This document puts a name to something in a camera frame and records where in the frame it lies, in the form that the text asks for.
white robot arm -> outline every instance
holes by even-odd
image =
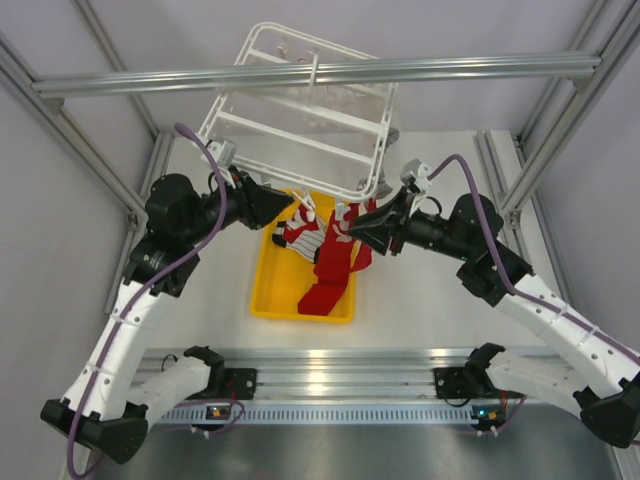
[[[452,161],[462,166],[471,194],[458,199],[448,219],[417,210],[425,190]],[[471,294],[527,327],[572,367],[486,344],[461,369],[467,392],[481,397],[508,390],[538,398],[579,417],[607,443],[628,447],[640,431],[638,353],[604,334],[496,241],[503,220],[478,194],[462,157],[451,155],[433,172],[414,160],[402,181],[405,186],[394,199],[356,219],[350,235],[383,255],[397,255],[406,242],[461,260],[457,275]]]
[[[214,225],[224,229],[240,221],[257,230],[293,203],[290,195],[257,185],[232,166],[226,177],[224,201],[219,190],[198,195],[183,175],[154,182],[145,204],[147,230],[129,256],[112,315],[77,380],[40,414],[70,440],[117,463],[131,459],[147,431],[178,403],[203,391],[207,398],[220,396],[224,359],[206,347],[188,349],[141,386],[131,388],[131,382],[157,326],[198,264],[198,244],[213,237]]]

yellow plastic tray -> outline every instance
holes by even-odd
[[[316,214],[329,223],[335,200],[333,197],[317,192],[313,192],[311,196],[316,204]],[[317,281],[317,277],[313,274],[314,265],[297,252],[278,247],[271,240],[276,223],[291,218],[298,204],[296,200],[264,229],[249,311],[252,315],[263,318],[349,323],[353,320],[356,303],[356,279],[353,273],[349,275],[349,284],[344,295],[329,315],[298,313],[298,302]]]

red and white cloth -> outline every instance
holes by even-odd
[[[301,202],[289,220],[278,222],[271,238],[276,245],[294,250],[311,263],[316,263],[319,248],[324,243],[326,225],[309,208],[309,202],[306,203]]]
[[[349,274],[364,270],[371,265],[371,249],[360,244],[360,249],[351,265],[351,251],[355,239],[347,233],[362,208],[365,212],[373,210],[375,200],[365,204],[352,203],[338,205],[331,214],[329,227],[322,247],[319,250],[313,273],[318,281],[298,302],[298,313],[304,315],[329,315],[349,284]]]

metal extrusion bar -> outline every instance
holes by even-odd
[[[538,149],[520,171],[500,204],[500,213],[521,211],[531,198],[544,174],[558,159],[569,140],[582,124],[602,94],[620,72],[640,41],[640,1],[635,1],[622,19],[602,53],[602,63],[584,91],[576,93],[555,122]]]
[[[580,24],[580,28],[576,32],[569,45],[568,50],[580,50],[584,48],[585,43],[590,38],[591,34],[598,26],[600,20],[602,20],[607,9],[612,5],[611,0],[594,0],[591,4],[591,8],[587,12],[584,20]],[[544,112],[546,112],[547,108],[551,101],[556,98],[560,90],[560,86],[562,84],[561,78],[554,78],[549,82],[546,86],[544,92],[536,102],[536,107],[531,113],[529,120],[526,125],[522,129],[520,134],[520,138],[522,141],[526,142],[533,133],[534,129],[538,125],[540,118],[543,116]]]
[[[560,52],[444,59],[361,60],[317,66],[315,85],[517,77],[591,77],[595,52]],[[42,77],[43,98],[174,92],[212,88],[308,86],[310,64],[234,65],[210,70]]]
[[[117,72],[126,71],[127,68],[125,67],[124,62],[113,46],[113,42],[109,38],[107,31],[100,22],[98,15],[96,14],[95,10],[88,2],[88,0],[72,0],[71,3],[73,3],[73,5],[76,7],[78,15],[95,40],[98,48],[104,55],[109,66]],[[142,100],[140,96],[134,95],[129,97],[129,101],[131,102],[133,109],[140,117],[140,120],[146,125],[147,130],[149,130],[149,133],[151,134],[151,137],[155,139],[155,137],[158,135],[158,127],[153,121],[151,113],[149,112],[147,105],[144,103],[144,100]]]
[[[500,166],[495,142],[493,141],[491,132],[485,130],[478,130],[475,140],[478,145],[480,161],[487,176],[493,202],[495,205],[498,205],[507,191],[508,185],[502,167]],[[517,252],[527,262],[531,262],[520,228],[520,222],[515,218],[506,219],[502,233],[507,247]]]
[[[147,165],[147,171],[142,181],[142,186],[140,187],[141,198],[148,198],[151,184],[165,174],[169,163],[169,157],[171,155],[171,148],[173,147],[173,140],[173,135],[168,132],[160,132],[156,137],[156,142],[153,146],[153,151],[151,152],[151,158]],[[116,273],[113,277],[113,281],[111,282],[111,288],[107,296],[105,313],[111,313],[113,310],[118,288],[120,287],[120,281],[122,280],[122,271],[124,270],[131,250],[144,235],[146,219],[147,217],[145,215],[143,221],[141,221],[136,228],[129,228],[129,231],[127,232],[124,245],[122,246],[122,253],[120,254],[120,258],[118,259],[118,264],[116,266]]]
[[[464,365],[472,349],[215,349],[230,368],[258,371],[254,400],[280,405],[384,403],[440,404],[433,369]],[[524,356],[566,365],[548,347],[515,348]],[[134,383],[143,383],[161,370],[163,358],[184,349],[149,349]]]
[[[514,142],[514,147],[518,154],[520,168],[522,168],[526,163],[526,151],[522,147],[522,144],[517,140]],[[580,305],[577,302],[576,295],[573,293],[575,291],[573,288],[573,282],[567,275],[566,263],[558,246],[558,240],[555,233],[549,226],[549,207],[540,192],[535,192],[533,194],[531,197],[531,203],[533,204],[533,211],[538,219],[538,225],[540,225],[540,233],[542,234],[544,245],[547,249],[547,253],[549,254],[549,262],[551,263],[553,274],[556,277],[560,296],[580,310]]]
[[[33,72],[3,36],[0,36],[0,82],[61,145],[97,175],[120,203],[138,218],[144,217],[142,199],[122,181],[109,161],[64,108],[57,114],[50,110],[49,105],[31,87]]]

gray floor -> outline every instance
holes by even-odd
[[[526,407],[498,438],[445,426],[238,427],[204,440],[152,433],[98,480],[616,480],[611,449],[568,414]]]

